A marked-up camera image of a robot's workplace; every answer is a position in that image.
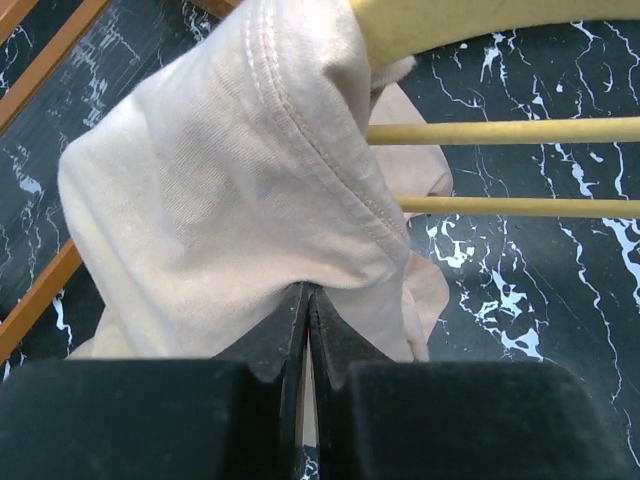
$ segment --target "fabric fold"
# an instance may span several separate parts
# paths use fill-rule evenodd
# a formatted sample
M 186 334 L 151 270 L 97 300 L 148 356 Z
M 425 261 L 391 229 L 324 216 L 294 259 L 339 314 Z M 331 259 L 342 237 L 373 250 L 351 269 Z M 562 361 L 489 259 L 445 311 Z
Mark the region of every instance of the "fabric fold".
M 211 357 L 308 281 L 386 355 L 426 360 L 443 297 L 406 283 L 394 195 L 449 194 L 450 172 L 423 147 L 407 183 L 399 151 L 365 138 L 413 63 L 372 72 L 348 0 L 245 0 L 141 82 L 60 159 L 67 225 L 106 305 L 74 355 Z

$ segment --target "wooden dowel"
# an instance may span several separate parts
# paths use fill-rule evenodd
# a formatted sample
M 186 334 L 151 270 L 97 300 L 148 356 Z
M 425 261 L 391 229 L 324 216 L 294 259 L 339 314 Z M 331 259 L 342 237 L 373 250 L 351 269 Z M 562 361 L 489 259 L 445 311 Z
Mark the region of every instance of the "wooden dowel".
M 374 69 L 492 32 L 588 20 L 638 20 L 638 0 L 350 0 Z
M 0 43 L 4 43 L 38 0 L 3 0 L 0 6 Z
M 640 218 L 640 200 L 398 197 L 405 212 L 528 217 Z
M 2 361 L 18 346 L 80 265 L 82 259 L 69 240 L 0 325 Z
M 42 49 L 31 65 L 0 100 L 0 133 L 15 118 L 60 64 L 94 20 L 109 4 L 109 0 L 84 0 L 58 33 Z
M 640 142 L 640 117 L 372 125 L 371 145 L 502 145 Z

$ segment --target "wooden drying rack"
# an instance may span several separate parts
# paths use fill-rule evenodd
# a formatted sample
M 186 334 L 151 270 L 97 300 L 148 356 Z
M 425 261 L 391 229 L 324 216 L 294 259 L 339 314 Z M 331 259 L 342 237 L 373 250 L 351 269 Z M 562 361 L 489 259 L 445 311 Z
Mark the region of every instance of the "wooden drying rack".
M 430 0 L 350 1 L 374 67 L 493 31 L 575 20 L 640 19 L 640 1 L 631 0 L 511 0 L 506 3 L 501 0 L 433 3 Z M 193 2 L 222 18 L 241 0 Z M 7 39 L 36 3 L 37 0 L 8 0 L 4 7 L 0 7 L 0 41 Z M 0 100 L 0 133 L 4 133 L 108 4 L 109 0 L 83 0 Z M 426 11 L 431 18 L 439 19 L 440 25 L 428 27 L 423 21 L 428 18 Z M 456 25 L 456 28 L 450 28 L 450 25 Z M 640 141 L 640 117 L 372 126 L 368 141 L 376 145 Z M 398 201 L 405 211 L 413 212 L 640 218 L 640 201 L 635 200 L 402 197 Z M 0 362 L 19 345 L 81 265 L 82 259 L 73 241 L 67 241 L 0 325 L 0 358 L 3 359 Z

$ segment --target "wooden rail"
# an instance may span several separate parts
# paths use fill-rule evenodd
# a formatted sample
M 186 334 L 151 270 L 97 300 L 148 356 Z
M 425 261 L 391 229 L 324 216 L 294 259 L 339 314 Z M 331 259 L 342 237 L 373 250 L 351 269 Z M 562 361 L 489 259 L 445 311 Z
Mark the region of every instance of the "wooden rail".
M 32 0 L 15 0 L 15 11 L 28 11 Z M 109 0 L 84 0 L 47 46 L 33 60 L 9 92 L 0 100 L 0 134 L 35 95 L 53 70 L 76 45 Z M 64 287 L 82 261 L 71 240 L 38 277 L 20 303 L 0 325 L 0 364 L 20 344 L 56 293 Z

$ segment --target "marble floor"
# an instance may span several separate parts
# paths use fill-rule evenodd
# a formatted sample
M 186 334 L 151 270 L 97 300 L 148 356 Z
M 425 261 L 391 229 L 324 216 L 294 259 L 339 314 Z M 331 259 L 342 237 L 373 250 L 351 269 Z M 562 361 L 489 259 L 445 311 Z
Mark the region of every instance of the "marble floor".
M 2 45 L 0 95 L 77 3 L 41 0 Z M 213 28 L 184 0 L 113 0 L 2 136 L 2 313 L 68 238 L 55 185 L 59 152 Z M 639 65 L 640 23 L 574 23 L 422 54 L 401 87 L 429 122 L 632 116 L 640 115 Z M 640 199 L 639 144 L 443 150 L 460 196 Z M 562 365 L 582 379 L 640 475 L 638 222 L 449 215 L 416 218 L 410 230 L 413 248 L 440 265 L 451 288 L 429 341 L 432 359 Z M 101 307 L 81 269 L 4 375 L 25 361 L 66 356 L 92 335 Z M 305 478 L 316 470 L 311 459 Z

